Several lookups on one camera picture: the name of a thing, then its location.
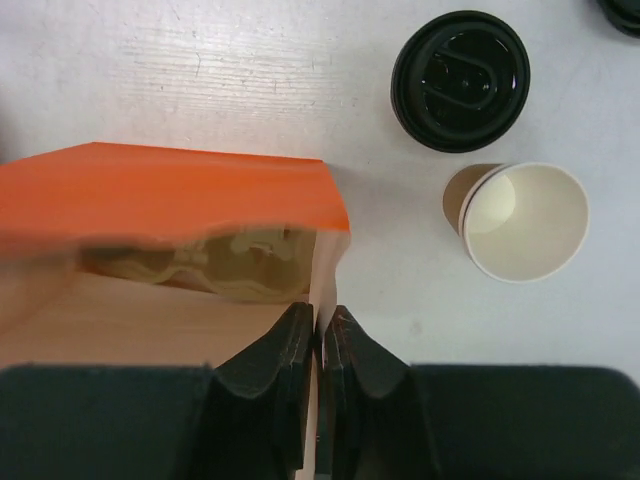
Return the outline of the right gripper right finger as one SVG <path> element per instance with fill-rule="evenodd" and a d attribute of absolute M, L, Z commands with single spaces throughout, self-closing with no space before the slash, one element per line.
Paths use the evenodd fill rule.
<path fill-rule="evenodd" d="M 344 306 L 324 334 L 335 479 L 635 479 L 639 389 L 549 365 L 408 365 Z"/>

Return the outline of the orange paper bag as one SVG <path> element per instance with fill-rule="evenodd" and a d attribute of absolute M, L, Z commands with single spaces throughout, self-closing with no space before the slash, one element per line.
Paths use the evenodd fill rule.
<path fill-rule="evenodd" d="M 88 143 L 1 168 L 1 475 L 311 479 L 351 237 L 319 160 Z"/>

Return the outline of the brown pulp cup carrier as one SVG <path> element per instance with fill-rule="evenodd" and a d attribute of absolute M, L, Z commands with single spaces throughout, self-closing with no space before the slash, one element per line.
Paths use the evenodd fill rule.
<path fill-rule="evenodd" d="M 178 247 L 93 247 L 81 251 L 96 274 L 210 291 L 242 302 L 293 302 L 308 292 L 317 234 L 298 228 L 245 229 Z"/>

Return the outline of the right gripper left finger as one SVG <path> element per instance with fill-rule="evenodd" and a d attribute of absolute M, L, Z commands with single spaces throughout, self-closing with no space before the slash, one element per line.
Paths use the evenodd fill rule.
<path fill-rule="evenodd" d="M 314 311 L 291 304 L 218 367 L 1 372 L 5 479 L 292 479 L 305 457 Z"/>

